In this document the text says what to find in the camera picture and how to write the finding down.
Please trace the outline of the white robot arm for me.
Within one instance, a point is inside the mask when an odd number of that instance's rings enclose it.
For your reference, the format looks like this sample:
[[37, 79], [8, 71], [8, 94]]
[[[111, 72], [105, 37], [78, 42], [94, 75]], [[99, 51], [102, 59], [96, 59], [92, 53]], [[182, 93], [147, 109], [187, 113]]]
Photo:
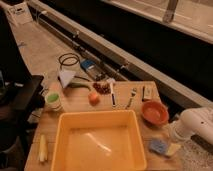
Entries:
[[170, 139], [165, 156], [173, 156], [193, 136], [205, 151], [213, 154], [213, 108], [188, 108], [167, 126]]

